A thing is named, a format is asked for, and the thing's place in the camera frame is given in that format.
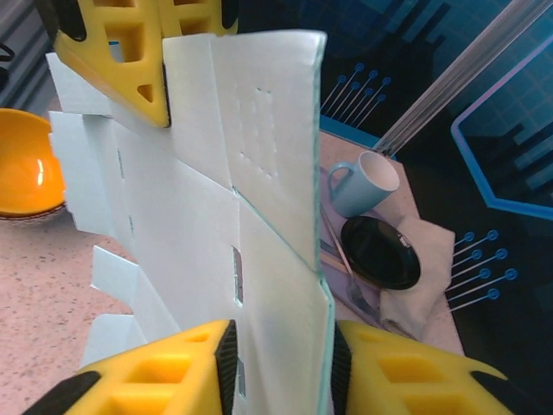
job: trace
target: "speckled countertop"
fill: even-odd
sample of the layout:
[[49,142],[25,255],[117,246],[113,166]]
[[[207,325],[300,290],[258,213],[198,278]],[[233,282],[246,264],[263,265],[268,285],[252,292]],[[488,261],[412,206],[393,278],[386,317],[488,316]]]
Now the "speckled countertop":
[[[354,160],[361,149],[321,135],[321,165]],[[401,210],[416,213],[402,177]],[[92,246],[126,258],[113,239],[82,233],[70,214],[25,226],[0,221],[0,412],[19,414],[78,368],[90,324],[103,313],[130,310],[90,287]],[[341,317],[352,313],[337,304]],[[449,314],[426,342],[457,353],[461,344]]]

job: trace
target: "black plate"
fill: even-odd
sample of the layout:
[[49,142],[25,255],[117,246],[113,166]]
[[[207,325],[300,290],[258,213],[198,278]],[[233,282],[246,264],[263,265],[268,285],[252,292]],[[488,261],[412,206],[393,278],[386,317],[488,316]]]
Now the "black plate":
[[368,282],[390,290],[407,290],[418,282],[418,256],[409,240],[390,224],[357,216],[344,224],[341,239],[353,270]]

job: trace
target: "cloth napkin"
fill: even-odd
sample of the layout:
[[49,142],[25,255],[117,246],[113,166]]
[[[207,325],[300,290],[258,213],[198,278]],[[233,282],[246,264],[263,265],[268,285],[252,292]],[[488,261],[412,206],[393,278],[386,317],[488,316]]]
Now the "cloth napkin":
[[415,249],[421,264],[421,277],[408,290],[380,292],[380,322],[392,333],[421,340],[432,309],[451,283],[455,235],[443,227],[410,216],[400,220],[397,230]]

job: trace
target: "blue mug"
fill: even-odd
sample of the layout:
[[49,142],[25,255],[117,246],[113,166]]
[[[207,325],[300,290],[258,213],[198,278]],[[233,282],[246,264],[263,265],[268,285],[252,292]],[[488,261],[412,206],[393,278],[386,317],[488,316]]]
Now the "blue mug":
[[[347,173],[333,186],[333,175],[339,169],[346,169]],[[365,151],[355,164],[336,163],[328,171],[327,185],[334,210],[352,218],[373,209],[397,190],[399,175],[386,157]]]

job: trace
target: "fork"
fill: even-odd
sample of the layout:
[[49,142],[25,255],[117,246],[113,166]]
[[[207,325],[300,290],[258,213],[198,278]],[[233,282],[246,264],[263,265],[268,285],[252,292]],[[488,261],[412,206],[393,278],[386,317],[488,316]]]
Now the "fork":
[[359,284],[357,283],[357,277],[355,277],[355,274],[353,273],[352,267],[349,264],[349,261],[347,260],[347,256],[344,253],[344,249],[342,248],[342,245],[340,244],[340,241],[338,240],[338,237],[336,236],[336,232],[334,231],[332,227],[332,223],[330,223],[330,219],[327,216],[327,212],[325,211],[325,208],[321,205],[321,217],[322,221],[325,224],[325,227],[328,230],[328,233],[330,233],[330,237],[332,238],[332,241],[334,243],[334,246],[336,247],[336,250],[338,251],[338,254],[340,255],[342,262],[344,263],[344,266],[346,267],[346,271],[349,275],[349,282],[347,284],[347,297],[350,299],[350,301],[361,311],[363,311],[366,315],[371,317],[375,322],[377,322],[377,325],[380,326],[380,316],[378,311],[372,307],[363,296],[363,293],[361,292],[361,288],[359,287]]

